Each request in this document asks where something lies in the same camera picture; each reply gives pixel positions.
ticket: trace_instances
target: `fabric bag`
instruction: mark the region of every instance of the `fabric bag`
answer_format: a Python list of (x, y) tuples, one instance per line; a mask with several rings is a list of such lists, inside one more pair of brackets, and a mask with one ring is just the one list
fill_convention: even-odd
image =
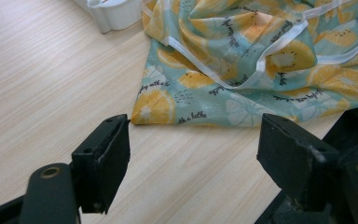
[(257, 126), (358, 107), (358, 0), (146, 0), (134, 124)]

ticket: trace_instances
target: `white container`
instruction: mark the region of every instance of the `white container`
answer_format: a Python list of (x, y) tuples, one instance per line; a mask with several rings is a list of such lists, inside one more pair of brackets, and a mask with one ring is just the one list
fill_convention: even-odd
[(142, 0), (74, 1), (94, 17), (101, 33), (125, 29), (142, 18)]

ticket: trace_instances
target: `white object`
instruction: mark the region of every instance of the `white object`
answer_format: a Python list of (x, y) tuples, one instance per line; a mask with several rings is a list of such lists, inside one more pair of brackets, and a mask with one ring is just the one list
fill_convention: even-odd
[(74, 0), (94, 17), (101, 33), (125, 29), (142, 18), (142, 0)]

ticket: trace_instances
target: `printed fabric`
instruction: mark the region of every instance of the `printed fabric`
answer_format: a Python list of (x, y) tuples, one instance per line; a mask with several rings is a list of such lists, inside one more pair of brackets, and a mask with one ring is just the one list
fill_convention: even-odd
[(257, 126), (358, 107), (358, 0), (151, 0), (134, 124)]

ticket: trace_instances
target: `light wood surface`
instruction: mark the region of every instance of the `light wood surface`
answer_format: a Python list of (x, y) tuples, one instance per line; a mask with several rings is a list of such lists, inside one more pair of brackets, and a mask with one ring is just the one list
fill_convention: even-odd
[[(131, 114), (150, 39), (102, 35), (71, 0), (0, 0), (0, 204), (102, 120)], [(322, 137), (339, 115), (302, 123)], [(131, 161), (109, 214), (83, 223), (253, 223), (279, 189), (255, 159), (259, 128), (130, 126)]]

